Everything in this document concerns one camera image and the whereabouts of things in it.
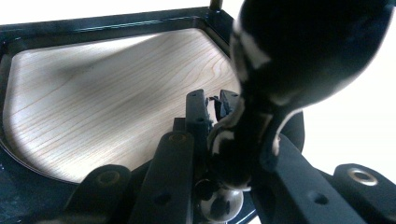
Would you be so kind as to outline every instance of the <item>light wood grain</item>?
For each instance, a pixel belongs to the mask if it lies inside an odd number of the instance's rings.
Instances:
[[[197,89],[238,91],[228,58],[199,30],[27,50],[12,61],[7,140],[22,161],[63,180],[109,163],[132,170]]]

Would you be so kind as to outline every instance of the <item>screw hole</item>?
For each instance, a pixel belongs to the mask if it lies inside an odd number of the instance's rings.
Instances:
[[[366,185],[366,186],[375,186],[378,184],[378,180],[375,178],[375,176],[371,175],[370,173],[367,173],[361,169],[358,168],[350,168],[347,171],[348,175],[355,180],[356,182]]]
[[[96,177],[96,182],[102,188],[110,187],[117,183],[120,179],[120,174],[117,171],[105,171]]]
[[[163,192],[160,195],[154,197],[154,202],[158,205],[165,206],[169,204],[172,200],[172,196],[168,192]]]
[[[311,191],[308,193],[308,198],[317,204],[325,205],[329,202],[329,199],[321,193]]]
[[[175,143],[183,143],[184,141],[186,141],[186,135],[181,133],[175,133],[169,136],[169,140]]]

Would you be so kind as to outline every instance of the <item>glossy black plastic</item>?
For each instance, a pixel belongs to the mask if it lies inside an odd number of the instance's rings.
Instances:
[[[239,103],[208,139],[213,171],[227,188],[250,189],[258,158],[262,168],[275,170],[282,126],[360,74],[392,10],[388,0],[244,3],[231,37]]]

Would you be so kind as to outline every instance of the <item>metal ball joint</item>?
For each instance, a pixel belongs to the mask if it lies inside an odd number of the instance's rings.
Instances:
[[[195,186],[197,206],[203,217],[211,222],[226,222],[236,217],[242,208],[242,191],[220,188],[208,179]]]

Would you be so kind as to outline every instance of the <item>wooden panel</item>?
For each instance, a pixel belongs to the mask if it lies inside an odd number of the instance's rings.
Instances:
[[[22,161],[64,180],[109,163],[134,169],[197,89],[239,89],[229,59],[199,30],[26,50],[12,61],[7,140]]]

